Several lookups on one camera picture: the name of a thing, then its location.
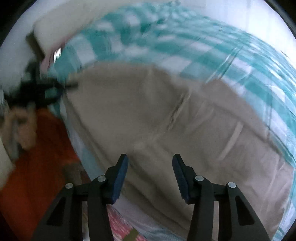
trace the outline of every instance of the person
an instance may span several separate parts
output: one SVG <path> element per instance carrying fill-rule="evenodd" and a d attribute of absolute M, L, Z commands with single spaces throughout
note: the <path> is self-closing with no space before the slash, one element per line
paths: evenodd
<path fill-rule="evenodd" d="M 25 121 L 13 134 L 20 119 Z M 18 159 L 12 158 L 12 140 L 23 150 Z M 62 120 L 47 109 L 7 111 L 0 139 L 0 213 L 19 241 L 32 238 L 65 183 L 82 183 L 82 171 Z"/>

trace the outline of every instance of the bed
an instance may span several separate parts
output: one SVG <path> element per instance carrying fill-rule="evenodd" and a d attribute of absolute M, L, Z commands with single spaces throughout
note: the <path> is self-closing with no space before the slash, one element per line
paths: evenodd
<path fill-rule="evenodd" d="M 71 4 L 76 6 L 72 11 L 81 12 L 81 4 Z M 221 79 L 253 107 L 270 130 L 286 162 L 296 167 L 296 70 L 283 54 L 242 30 L 197 15 L 178 2 L 135 4 L 113 12 L 110 11 L 123 3 L 104 7 L 88 1 L 85 4 L 83 8 L 91 14 L 78 25 L 73 22 L 75 26 L 66 24 L 55 31 L 55 26 L 48 24 L 54 19 L 52 14 L 36 23 L 34 34 L 45 52 L 49 52 L 58 39 L 73 35 L 60 58 L 50 66 L 49 76 L 65 82 L 69 74 L 96 61 L 124 61 L 154 64 L 206 83 Z M 96 4 L 96 7 L 89 8 L 89 4 Z M 97 20 L 85 26 L 92 19 Z M 43 35 L 43 31 L 56 34 L 53 41 Z M 88 175 L 94 179 L 102 173 L 96 158 L 71 126 L 63 103 L 55 105 L 54 111 L 63 116 L 72 145 Z M 285 214 L 273 240 L 281 240 L 295 221 L 295 191 L 294 179 Z M 164 228 L 158 226 L 156 229 L 160 236 L 168 233 L 168 240 L 180 239 Z"/>

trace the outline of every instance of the orange shirt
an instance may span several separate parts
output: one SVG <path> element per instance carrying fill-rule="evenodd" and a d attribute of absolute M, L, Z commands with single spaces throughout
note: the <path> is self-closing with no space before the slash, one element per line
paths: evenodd
<path fill-rule="evenodd" d="M 37 144 L 23 153 L 0 192 L 0 211 L 20 241 L 29 241 L 47 208 L 65 185 L 62 169 L 79 162 L 64 123 L 37 111 Z"/>

